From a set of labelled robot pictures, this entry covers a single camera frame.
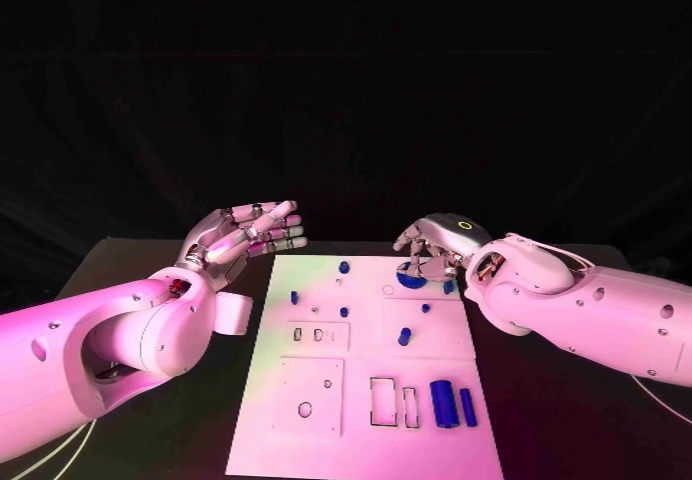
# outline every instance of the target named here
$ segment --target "peg board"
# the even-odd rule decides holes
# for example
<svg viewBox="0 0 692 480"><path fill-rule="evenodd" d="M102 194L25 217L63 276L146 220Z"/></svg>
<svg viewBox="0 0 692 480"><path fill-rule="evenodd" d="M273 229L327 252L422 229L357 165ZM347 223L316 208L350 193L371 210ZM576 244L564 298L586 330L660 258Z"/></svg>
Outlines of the peg board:
<svg viewBox="0 0 692 480"><path fill-rule="evenodd" d="M342 261L348 274L339 272ZM504 478L459 289L446 295L436 282L406 288L397 281L404 261L278 256L227 475ZM406 347L404 327L413 330ZM371 425L371 377L394 379L396 427ZM451 380L455 388L462 425L452 429L436 425L436 380ZM406 426L406 387L416 388L419 428ZM472 391L474 428L461 388Z"/></svg>

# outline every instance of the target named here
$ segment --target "robotic arm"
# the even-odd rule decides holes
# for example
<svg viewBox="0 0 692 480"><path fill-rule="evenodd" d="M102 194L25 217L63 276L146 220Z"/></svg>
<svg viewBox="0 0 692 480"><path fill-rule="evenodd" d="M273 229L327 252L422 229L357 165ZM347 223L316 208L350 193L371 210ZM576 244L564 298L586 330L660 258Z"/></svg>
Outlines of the robotic arm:
<svg viewBox="0 0 692 480"><path fill-rule="evenodd" d="M400 273L446 281L466 268L465 295L512 335L537 331L562 349L632 375L692 386L692 288L596 266L579 255L508 234L494 240L466 217L417 220ZM420 262L427 247L433 258Z"/></svg>
<svg viewBox="0 0 692 480"><path fill-rule="evenodd" d="M220 290L250 257L306 245L296 208L217 210L174 267L0 316L0 463L182 375L213 332L246 333L253 300Z"/></svg>

